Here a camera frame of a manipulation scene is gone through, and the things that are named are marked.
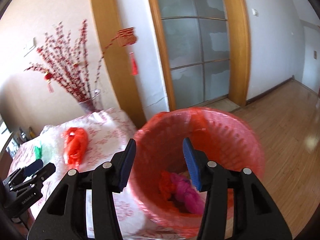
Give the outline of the white wall switch outlet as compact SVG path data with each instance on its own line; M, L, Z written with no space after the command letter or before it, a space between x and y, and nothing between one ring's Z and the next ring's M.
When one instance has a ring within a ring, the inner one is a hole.
M28 42L23 47L23 57L26 57L30 52L32 52L37 46L36 37L33 37L32 40Z

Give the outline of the frosted glass sliding door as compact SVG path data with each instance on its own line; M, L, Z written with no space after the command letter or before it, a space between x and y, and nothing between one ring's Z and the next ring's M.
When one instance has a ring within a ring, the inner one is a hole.
M223 0L158 0L176 107L229 93L229 37Z

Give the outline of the red fu charm with tassel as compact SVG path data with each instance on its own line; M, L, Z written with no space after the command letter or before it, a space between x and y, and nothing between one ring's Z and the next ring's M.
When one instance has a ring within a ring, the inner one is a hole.
M117 32L117 40L121 47L127 47L129 57L131 61L131 74L133 76L138 75L138 66L136 63L135 55L132 46L137 42L134 27L121 29Z

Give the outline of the red berry branches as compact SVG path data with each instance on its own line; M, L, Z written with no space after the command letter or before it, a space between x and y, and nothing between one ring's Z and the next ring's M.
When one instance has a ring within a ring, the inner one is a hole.
M26 71L43 74L50 72L55 81L80 103L92 97L89 79L89 60L87 49L87 20L83 20L80 36L71 43L71 32L63 33L63 24L55 27L55 34L45 33L44 45L37 48L41 63L31 63Z

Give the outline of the small red lantern ornament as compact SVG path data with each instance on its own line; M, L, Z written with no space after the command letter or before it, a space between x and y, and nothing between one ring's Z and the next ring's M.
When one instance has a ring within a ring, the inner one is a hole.
M47 81L47 85L48 85L48 90L50 93L53 93L53 87L52 87L52 79L53 79L53 75L50 72L46 72L44 75L44 79Z

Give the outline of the glass vase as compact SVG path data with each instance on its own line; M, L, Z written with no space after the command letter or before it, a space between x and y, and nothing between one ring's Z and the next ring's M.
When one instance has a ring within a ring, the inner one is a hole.
M102 111L104 108L101 101L101 91L95 89L92 91L92 97L86 101L80 102L79 105L86 114Z

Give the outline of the clear bubble wrap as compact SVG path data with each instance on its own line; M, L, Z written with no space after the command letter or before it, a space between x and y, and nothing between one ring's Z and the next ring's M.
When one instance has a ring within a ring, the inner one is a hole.
M63 165L63 140L55 139L55 140L42 140L41 141L41 149L42 149L42 161L44 165L48 163L53 163L55 166Z

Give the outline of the pink trash basket with liner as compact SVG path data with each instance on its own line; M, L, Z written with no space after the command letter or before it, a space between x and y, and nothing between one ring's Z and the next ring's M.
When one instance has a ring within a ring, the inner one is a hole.
M205 107L153 116L134 136L136 156L129 186L139 208L180 237L195 237L202 217L180 211L160 189L163 174L189 172L198 190L208 188L208 162L227 170L250 168L263 178L265 155L258 137L239 117Z

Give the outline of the red plastic bag large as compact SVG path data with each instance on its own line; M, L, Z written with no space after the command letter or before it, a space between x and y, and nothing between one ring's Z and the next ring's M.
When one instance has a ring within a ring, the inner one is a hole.
M158 182L160 194L164 200L170 200L177 196L177 185L179 182L179 175L173 172L162 171Z

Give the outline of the green plastic bag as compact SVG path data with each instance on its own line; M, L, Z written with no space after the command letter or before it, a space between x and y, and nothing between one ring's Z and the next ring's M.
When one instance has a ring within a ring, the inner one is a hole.
M42 147L40 146L35 146L34 147L34 153L35 153L35 158L36 160L42 159Z

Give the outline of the red plastic bag small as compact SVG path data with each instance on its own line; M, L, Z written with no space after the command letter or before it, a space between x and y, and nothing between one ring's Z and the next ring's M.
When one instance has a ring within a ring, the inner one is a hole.
M70 127L62 134L64 139L63 158L70 168L78 168L88 146L88 134L82 127Z

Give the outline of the magenta purple plastic bag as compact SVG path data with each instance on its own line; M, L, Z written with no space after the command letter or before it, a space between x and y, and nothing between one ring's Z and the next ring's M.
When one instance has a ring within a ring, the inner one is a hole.
M171 182L176 186L175 199L183 203L189 213L203 215L205 206L204 197L193 187L190 180L176 173L171 173L170 178Z

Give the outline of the dark wooden tv cabinet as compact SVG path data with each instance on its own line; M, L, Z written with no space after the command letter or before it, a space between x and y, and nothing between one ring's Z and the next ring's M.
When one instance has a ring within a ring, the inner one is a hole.
M1 117L0 174L2 180L7 177L12 163L12 157L7 148L9 146L9 143L12 141L13 136L13 133L8 130L7 125Z

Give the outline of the floral white tablecloth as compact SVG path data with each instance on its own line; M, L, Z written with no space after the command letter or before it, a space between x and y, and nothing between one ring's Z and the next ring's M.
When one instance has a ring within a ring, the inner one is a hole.
M33 163L36 159L34 147L41 146L42 140L62 139L64 145L62 134L70 127L82 127L88 134L87 150L78 168L80 172L93 170L110 161L115 153L125 149L136 131L127 114L114 108L84 115L57 126L47 125L38 137L22 144L9 171L13 172ZM30 208L34 217L40 213L45 201L68 171L65 163L55 167L55 173L44 182L42 198ZM123 239L180 239L171 228L159 226L148 219L133 199L129 187L120 194L114 194L113 198Z

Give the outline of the small wall switch right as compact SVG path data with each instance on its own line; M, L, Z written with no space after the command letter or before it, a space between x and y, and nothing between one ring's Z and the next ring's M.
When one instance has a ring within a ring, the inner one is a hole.
M258 13L258 11L257 11L256 9L252 9L252 14L253 14L254 16L256 16L256 17L259 16L259 13Z

